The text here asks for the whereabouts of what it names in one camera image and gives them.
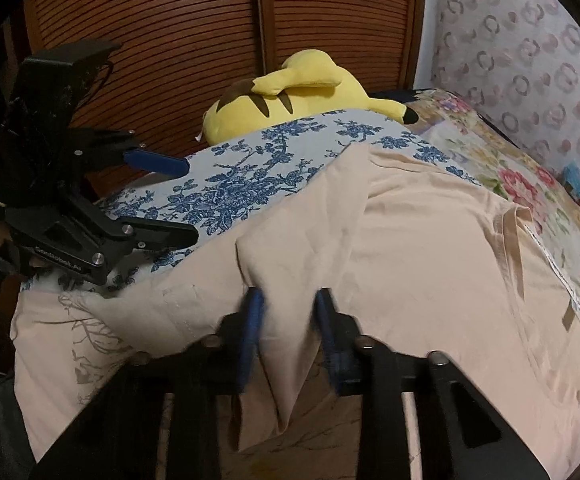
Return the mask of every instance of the wooden closet door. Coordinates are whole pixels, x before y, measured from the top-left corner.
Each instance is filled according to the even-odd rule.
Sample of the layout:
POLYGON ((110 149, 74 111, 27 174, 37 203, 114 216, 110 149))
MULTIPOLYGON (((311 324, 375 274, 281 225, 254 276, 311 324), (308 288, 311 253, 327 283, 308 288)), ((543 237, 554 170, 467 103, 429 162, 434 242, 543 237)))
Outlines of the wooden closet door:
POLYGON ((276 64, 298 50, 318 48, 352 72, 368 92, 411 85, 407 77, 413 79, 411 65, 418 57, 422 0, 273 0, 272 4, 273 21, 267 24, 276 30, 267 47, 276 43, 276 64))
MULTIPOLYGON (((260 73, 254 0, 27 0, 33 51, 81 38, 123 43, 115 71, 75 125, 126 128, 148 149, 186 155, 203 112, 234 80, 260 73)), ((92 180, 99 193, 136 172, 110 168, 92 180)))

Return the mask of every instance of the black ear tip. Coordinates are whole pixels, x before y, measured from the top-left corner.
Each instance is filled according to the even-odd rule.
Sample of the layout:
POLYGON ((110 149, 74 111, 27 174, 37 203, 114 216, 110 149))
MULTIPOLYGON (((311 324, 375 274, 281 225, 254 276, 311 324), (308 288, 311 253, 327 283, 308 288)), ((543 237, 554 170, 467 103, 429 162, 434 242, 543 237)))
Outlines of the black ear tip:
POLYGON ((403 114, 403 124, 414 124, 419 122, 419 114, 412 108, 406 107, 406 112, 403 114))

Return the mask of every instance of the mattress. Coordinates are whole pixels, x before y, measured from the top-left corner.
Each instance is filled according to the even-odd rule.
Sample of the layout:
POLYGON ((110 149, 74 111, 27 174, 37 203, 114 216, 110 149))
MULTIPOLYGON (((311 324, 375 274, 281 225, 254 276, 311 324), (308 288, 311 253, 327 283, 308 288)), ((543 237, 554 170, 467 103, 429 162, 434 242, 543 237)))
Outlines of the mattress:
MULTIPOLYGON (((176 266, 210 238, 299 192, 351 142, 399 150, 528 207, 541 246, 580 308, 578 206, 549 173, 506 142, 460 99, 444 91, 417 92, 413 99, 410 106, 419 113, 420 121, 409 128, 366 110, 337 110, 208 148, 190 158, 188 176, 169 181, 148 176, 105 200, 102 208, 110 216, 194 224, 199 243, 161 254, 135 251, 101 287, 71 282, 57 271, 24 284, 12 323, 17 350, 15 390, 36 458, 134 351, 82 305, 69 301, 66 289, 113 296, 151 273, 176 266), (57 298, 62 308, 56 307, 57 298)), ((312 378, 320 370, 316 367, 312 378)), ((346 400, 333 406, 332 410, 342 410, 340 416, 352 419, 358 408, 346 400)), ((316 407, 300 406, 300 402, 297 406, 297 410, 312 409, 316 407)), ((343 435, 345 428, 337 427, 320 428, 309 437, 304 433, 295 441, 268 447, 289 449, 281 462, 316 463, 314 452, 331 450, 343 435)), ((239 462, 227 452, 222 457, 224 469, 230 468, 231 478, 275 478, 270 476, 269 463, 255 455, 239 462)), ((326 466, 332 463, 330 453, 321 455, 326 466)), ((580 449, 573 459, 580 460, 580 449)))

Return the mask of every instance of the yellow stuffed animal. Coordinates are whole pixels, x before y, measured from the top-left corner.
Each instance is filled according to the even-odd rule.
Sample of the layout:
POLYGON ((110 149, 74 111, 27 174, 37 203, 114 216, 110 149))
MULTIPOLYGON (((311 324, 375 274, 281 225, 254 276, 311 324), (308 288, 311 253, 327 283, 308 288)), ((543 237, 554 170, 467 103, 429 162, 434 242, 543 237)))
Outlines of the yellow stuffed animal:
POLYGON ((342 108, 373 110, 401 124, 418 120, 406 105, 369 97, 355 77, 325 52, 302 50, 286 59, 281 70, 231 85, 205 113, 203 134, 214 146, 256 130, 342 108))

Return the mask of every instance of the patterned wall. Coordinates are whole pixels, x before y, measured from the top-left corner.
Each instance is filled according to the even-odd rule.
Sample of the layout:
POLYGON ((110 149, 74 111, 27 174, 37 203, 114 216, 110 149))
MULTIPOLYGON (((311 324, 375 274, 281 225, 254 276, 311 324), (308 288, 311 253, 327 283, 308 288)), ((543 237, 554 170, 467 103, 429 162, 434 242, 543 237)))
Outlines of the patterned wall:
POLYGON ((433 81, 464 97, 580 203, 580 28, 557 0, 439 0, 433 81))

